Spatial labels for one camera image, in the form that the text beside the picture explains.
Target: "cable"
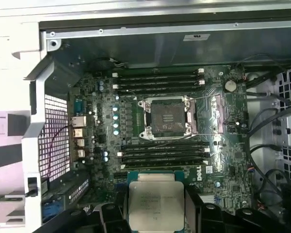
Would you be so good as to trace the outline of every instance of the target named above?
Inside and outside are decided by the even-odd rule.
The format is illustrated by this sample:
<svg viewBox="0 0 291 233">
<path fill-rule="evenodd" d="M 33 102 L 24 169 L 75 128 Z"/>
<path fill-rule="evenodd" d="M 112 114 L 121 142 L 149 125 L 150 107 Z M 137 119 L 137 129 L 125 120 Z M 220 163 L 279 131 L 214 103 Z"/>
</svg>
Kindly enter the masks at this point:
<svg viewBox="0 0 291 233">
<path fill-rule="evenodd" d="M 291 100 L 288 100 L 286 98 L 283 98 L 283 97 L 281 97 L 279 95 L 276 95 L 274 93 L 268 94 L 266 92 L 250 92 L 250 91 L 247 91 L 246 94 L 248 96 L 257 96 L 257 97 L 266 97 L 266 96 L 275 97 L 279 101 L 284 102 L 287 105 L 291 105 Z"/>
<path fill-rule="evenodd" d="M 238 67 L 240 64 L 242 64 L 243 62 L 251 59 L 251 58 L 254 58 L 254 57 L 260 57 L 260 56 L 265 56 L 265 57 L 268 57 L 269 59 L 271 59 L 276 66 L 278 66 L 282 71 L 284 72 L 287 72 L 287 69 L 285 69 L 276 59 L 274 59 L 271 55 L 267 54 L 267 53 L 258 53 L 258 54 L 255 54 L 255 55 L 251 55 L 249 57 L 246 57 L 244 59 L 242 59 L 240 62 L 238 62 L 236 64 L 236 67 Z"/>
<path fill-rule="evenodd" d="M 276 185 L 275 185 L 275 184 L 274 184 L 270 179 L 268 179 L 268 177 L 266 177 L 266 176 L 264 175 L 264 173 L 261 171 L 261 169 L 258 167 L 258 165 L 256 164 L 256 162 L 255 162 L 254 159 L 252 158 L 252 155 L 251 155 L 251 153 L 250 153 L 250 146 L 249 146 L 249 145 L 250 145 L 250 137 L 247 136 L 246 139 L 245 139 L 245 146 L 244 146 L 244 149 L 245 149 L 245 153 L 246 153 L 247 157 L 249 158 L 249 160 L 250 160 L 252 166 L 255 168 L 255 171 L 257 171 L 257 172 L 260 174 L 260 176 L 270 184 L 270 186 L 272 187 L 272 189 L 273 189 L 273 190 L 274 190 L 274 191 L 275 191 L 279 196 L 282 196 L 281 191 L 276 187 Z"/>
<path fill-rule="evenodd" d="M 252 130 L 253 124 L 255 123 L 255 121 L 258 119 L 259 116 L 261 116 L 264 112 L 267 111 L 275 111 L 275 114 L 278 113 L 278 109 L 276 108 L 265 108 L 262 111 L 260 111 L 252 120 L 251 125 L 249 126 L 249 130 Z"/>
<path fill-rule="evenodd" d="M 291 183 L 289 176 L 288 176 L 286 173 L 284 173 L 282 170 L 279 170 L 279 169 L 270 169 L 270 170 L 268 170 L 268 171 L 265 173 L 265 176 L 266 176 L 267 178 L 269 178 L 269 177 L 270 177 L 273 173 L 275 173 L 275 172 L 278 172 L 278 173 L 280 173 L 281 175 L 283 175 L 284 178 L 286 179 L 287 183 Z M 255 192 L 255 195 L 260 195 L 262 192 L 265 192 L 266 190 L 263 190 L 263 189 L 265 188 L 265 186 L 266 186 L 266 181 L 263 180 L 263 183 L 262 183 L 261 187 L 258 189 L 257 192 Z"/>
<path fill-rule="evenodd" d="M 286 69 L 291 69 L 291 62 L 288 63 L 287 65 L 285 65 Z M 255 78 L 254 80 L 248 81 L 246 82 L 246 89 L 255 87 L 261 83 L 263 83 L 264 81 L 271 79 L 274 76 L 277 76 L 278 74 L 282 73 L 282 69 L 280 68 L 276 68 L 275 70 L 268 72 L 266 74 L 263 74 L 257 78 Z"/>
<path fill-rule="evenodd" d="M 49 178 L 50 177 L 50 174 L 51 174 L 51 169 L 50 169 L 50 164 L 51 164 L 51 152 L 52 152 L 52 149 L 53 149 L 53 142 L 54 142 L 54 140 L 55 140 L 55 138 L 59 135 L 59 133 L 61 132 L 61 131 L 63 131 L 64 129 L 66 129 L 66 128 L 68 128 L 69 126 L 71 126 L 71 125 L 66 125 L 66 126 L 63 126 L 55 135 L 54 135 L 54 137 L 52 138 L 52 140 L 51 140 L 51 143 L 50 143 L 50 146 L 49 146 L 49 151 L 48 151 L 48 176 L 47 176 L 47 178 Z"/>
<path fill-rule="evenodd" d="M 275 150 L 275 151 L 281 151 L 281 147 L 280 146 L 277 146 L 277 145 L 274 145 L 274 144 L 262 144 L 262 145 L 258 145 L 254 148 L 252 148 L 250 150 L 250 154 L 252 154 L 253 152 L 255 152 L 256 150 L 260 149 L 260 148 L 270 148 L 272 150 Z"/>
<path fill-rule="evenodd" d="M 267 125 L 268 123 L 272 122 L 273 120 L 279 118 L 279 117 L 283 117 L 285 115 L 288 115 L 288 114 L 291 114 L 291 107 L 287 108 L 286 110 L 284 111 L 281 111 L 267 119 L 265 119 L 264 121 L 262 121 L 259 125 L 257 125 L 255 128 L 253 128 L 249 133 L 248 133 L 248 139 L 253 135 L 255 134 L 257 131 L 259 131 L 261 128 L 263 128 L 265 125 Z"/>
</svg>

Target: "black cable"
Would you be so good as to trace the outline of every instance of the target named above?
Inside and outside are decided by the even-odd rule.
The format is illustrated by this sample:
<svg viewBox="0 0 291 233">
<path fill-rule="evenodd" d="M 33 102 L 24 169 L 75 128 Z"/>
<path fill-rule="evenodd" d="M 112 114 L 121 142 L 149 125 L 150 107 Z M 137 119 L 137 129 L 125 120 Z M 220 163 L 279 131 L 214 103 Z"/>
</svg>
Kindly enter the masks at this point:
<svg viewBox="0 0 291 233">
<path fill-rule="evenodd" d="M 281 97 L 279 95 L 276 95 L 274 93 L 268 94 L 266 92 L 250 92 L 250 91 L 247 91 L 246 94 L 248 96 L 257 96 L 257 97 L 266 97 L 266 96 L 274 97 L 274 98 L 278 99 L 279 101 L 284 102 L 288 106 L 291 105 L 291 100 L 288 100 L 288 99 L 286 99 L 284 97 Z"/>
<path fill-rule="evenodd" d="M 284 67 L 286 69 L 291 69 L 291 62 L 288 63 L 287 65 L 284 65 Z M 257 78 L 255 78 L 254 80 L 248 81 L 246 82 L 246 89 L 255 87 L 263 82 L 265 82 L 268 79 L 273 78 L 274 76 L 277 76 L 278 74 L 282 73 L 282 69 L 280 68 L 276 68 L 275 70 L 268 72 L 266 74 L 263 74 Z"/>
<path fill-rule="evenodd" d="M 252 148 L 250 150 L 250 154 L 252 154 L 253 152 L 255 152 L 256 150 L 258 150 L 260 148 L 270 148 L 270 149 L 275 150 L 275 151 L 281 151 L 281 147 L 280 146 L 277 146 L 277 145 L 274 145 L 274 144 L 262 144 L 262 145 L 258 145 L 256 147 Z"/>
<path fill-rule="evenodd" d="M 265 108 L 263 109 L 262 111 L 260 111 L 252 120 L 251 122 L 251 125 L 249 126 L 249 130 L 252 130 L 252 127 L 253 127 L 253 124 L 255 123 L 255 121 L 258 119 L 258 117 L 260 115 L 262 115 L 264 112 L 267 112 L 267 111 L 275 111 L 275 114 L 278 113 L 278 109 L 276 108 Z"/>
<path fill-rule="evenodd" d="M 286 110 L 283 110 L 267 119 L 265 119 L 264 121 L 262 121 L 259 125 L 257 125 L 255 128 L 253 128 L 249 133 L 248 133 L 248 138 L 250 138 L 253 134 L 255 134 L 257 131 L 259 131 L 261 128 L 263 128 L 265 125 L 267 125 L 268 123 L 272 122 L 273 120 L 279 118 L 279 117 L 283 117 L 285 115 L 291 114 L 291 107 L 287 108 Z"/>
<path fill-rule="evenodd" d="M 269 178 L 275 172 L 278 172 L 281 175 L 283 175 L 283 177 L 286 179 L 287 183 L 291 183 L 289 176 L 285 172 L 283 172 L 282 170 L 279 170 L 279 169 L 270 169 L 265 173 L 265 176 L 267 178 Z M 267 191 L 267 190 L 263 190 L 265 188 L 265 186 L 266 186 L 266 181 L 263 180 L 261 187 L 258 189 L 257 192 L 255 192 L 255 195 L 260 195 L 262 192 Z"/>
<path fill-rule="evenodd" d="M 236 64 L 236 67 L 238 67 L 240 64 L 242 64 L 243 62 L 251 59 L 251 58 L 254 58 L 254 57 L 260 57 L 260 56 L 264 56 L 264 57 L 268 57 L 269 59 L 271 59 L 276 66 L 278 66 L 282 71 L 284 72 L 287 72 L 287 69 L 285 69 L 276 59 L 274 59 L 271 55 L 267 54 L 267 53 L 258 53 L 258 54 L 254 54 L 254 55 L 251 55 L 251 56 L 248 56 L 244 59 L 242 59 L 240 62 L 238 62 Z"/>
<path fill-rule="evenodd" d="M 252 158 L 252 155 L 250 153 L 250 146 L 249 145 L 250 145 L 250 137 L 247 136 L 246 139 L 245 139 L 244 149 L 245 149 L 245 153 L 246 153 L 247 157 L 249 158 L 252 166 L 255 168 L 255 171 L 257 171 L 260 174 L 260 176 L 270 184 L 270 186 L 272 187 L 272 189 L 279 196 L 282 196 L 281 191 L 276 187 L 276 185 L 270 179 L 268 179 L 268 177 L 266 177 L 264 175 L 264 173 L 261 171 L 261 169 L 258 167 L 258 165 L 256 164 L 256 162 Z"/>
</svg>

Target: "green circuit board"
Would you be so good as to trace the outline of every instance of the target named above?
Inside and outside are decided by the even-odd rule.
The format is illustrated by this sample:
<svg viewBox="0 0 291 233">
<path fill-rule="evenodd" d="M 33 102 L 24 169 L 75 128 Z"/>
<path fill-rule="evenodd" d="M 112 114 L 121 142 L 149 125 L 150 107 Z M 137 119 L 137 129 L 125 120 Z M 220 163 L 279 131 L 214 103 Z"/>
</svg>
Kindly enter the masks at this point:
<svg viewBox="0 0 291 233">
<path fill-rule="evenodd" d="M 169 80 L 156 83 L 158 76 Z M 197 77 L 195 83 L 191 83 L 193 76 Z M 80 205 L 113 201 L 114 188 L 127 182 L 129 171 L 181 170 L 185 185 L 194 185 L 201 196 L 213 199 L 223 209 L 234 213 L 250 206 L 249 178 L 246 187 L 243 185 L 248 169 L 243 149 L 248 114 L 242 78 L 241 71 L 230 66 L 85 74 L 69 93 L 71 115 L 87 118 L 85 144 L 78 149 L 85 151 L 86 157 L 80 159 L 91 170 L 93 187 Z M 227 81 L 237 84 L 232 92 L 224 88 Z M 191 108 L 194 104 L 195 111 L 190 120 L 196 126 L 190 128 L 189 136 L 185 134 L 190 117 L 170 114 L 179 112 L 185 100 L 191 101 Z M 81 102 L 81 107 L 73 107 L 76 102 Z M 151 113 L 145 110 L 148 102 Z M 162 116 L 164 126 L 170 129 L 167 133 L 157 116 Z M 147 133 L 149 125 L 152 131 Z M 143 154 L 144 148 L 150 150 Z"/>
</svg>

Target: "white label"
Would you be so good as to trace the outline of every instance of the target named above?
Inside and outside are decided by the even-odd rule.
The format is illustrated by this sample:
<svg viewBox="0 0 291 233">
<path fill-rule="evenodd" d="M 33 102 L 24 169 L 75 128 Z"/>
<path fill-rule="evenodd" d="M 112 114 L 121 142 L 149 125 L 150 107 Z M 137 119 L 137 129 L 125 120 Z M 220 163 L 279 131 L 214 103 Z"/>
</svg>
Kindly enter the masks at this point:
<svg viewBox="0 0 291 233">
<path fill-rule="evenodd" d="M 183 41 L 208 40 L 210 34 L 185 35 Z"/>
<path fill-rule="evenodd" d="M 206 174 L 212 174 L 212 166 L 206 166 Z"/>
</svg>

